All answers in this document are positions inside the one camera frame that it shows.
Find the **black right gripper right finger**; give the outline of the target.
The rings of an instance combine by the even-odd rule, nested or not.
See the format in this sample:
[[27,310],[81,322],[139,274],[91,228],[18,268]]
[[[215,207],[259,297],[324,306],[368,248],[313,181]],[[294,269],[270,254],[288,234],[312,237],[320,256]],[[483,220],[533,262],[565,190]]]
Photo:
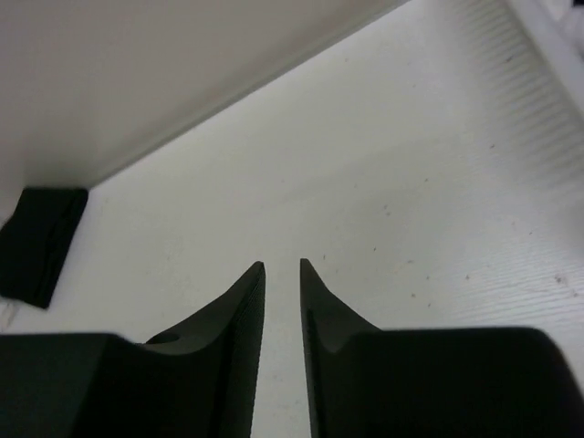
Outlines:
[[315,437],[580,437],[583,395],[535,328],[377,328],[299,267]]

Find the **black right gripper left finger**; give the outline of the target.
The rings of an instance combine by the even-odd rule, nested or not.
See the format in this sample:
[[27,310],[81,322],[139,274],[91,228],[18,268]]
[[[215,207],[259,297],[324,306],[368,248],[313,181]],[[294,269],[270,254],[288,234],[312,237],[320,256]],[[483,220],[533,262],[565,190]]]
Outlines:
[[4,437],[247,437],[266,271],[144,343],[112,333],[4,335]]

